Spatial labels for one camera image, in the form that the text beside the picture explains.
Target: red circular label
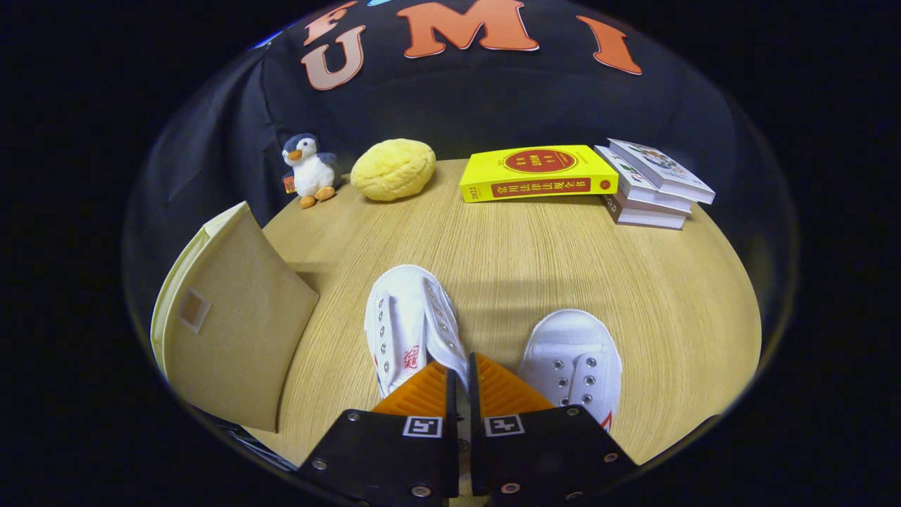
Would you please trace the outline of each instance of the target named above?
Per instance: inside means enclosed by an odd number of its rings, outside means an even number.
[[[557,172],[576,165],[576,157],[559,150],[523,150],[504,160],[504,164],[521,172]]]

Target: yellow book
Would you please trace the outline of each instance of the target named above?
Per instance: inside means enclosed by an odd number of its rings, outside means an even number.
[[[615,194],[619,174],[585,145],[535,146],[469,157],[460,191],[466,202],[556,196]]]

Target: white book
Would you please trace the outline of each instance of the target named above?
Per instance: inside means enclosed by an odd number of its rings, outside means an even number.
[[[687,213],[670,212],[655,204],[631,203],[621,190],[615,194],[604,194],[601,197],[607,206],[607,211],[610,212],[610,217],[616,224],[667,229],[681,229],[685,224]]]
[[[628,200],[657,204],[691,213],[691,203],[693,202],[691,199],[659,191],[653,183],[629,165],[623,157],[611,152],[610,148],[596,144],[595,152],[601,155],[619,173],[619,188],[623,189],[623,194]]]
[[[661,192],[711,204],[716,192],[701,179],[650,146],[610,139],[610,150],[628,161]]]

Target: wood grain surface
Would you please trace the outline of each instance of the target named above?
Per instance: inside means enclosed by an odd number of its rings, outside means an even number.
[[[392,203],[351,185],[309,209],[295,199],[266,225],[320,301],[288,370],[278,433],[251,434],[300,465],[342,410],[379,402],[364,305],[376,278],[401,263],[441,281],[467,353],[514,371],[548,313],[576,308],[602,320],[623,358],[611,435],[639,465],[740,394],[760,358],[760,312],[703,209],[673,231],[615,225],[599,196],[464,204],[465,165],[439,161],[421,194]],[[451,502],[470,504],[481,502]]]

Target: letter m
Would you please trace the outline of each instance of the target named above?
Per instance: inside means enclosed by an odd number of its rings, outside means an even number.
[[[519,15],[522,2],[516,0],[477,0],[465,14],[437,2],[414,5],[397,12],[410,23],[410,47],[407,58],[432,56],[444,51],[445,44],[435,40],[435,32],[458,49],[465,50],[485,25],[485,37],[478,43],[489,50],[534,51],[538,42],[529,38]]]

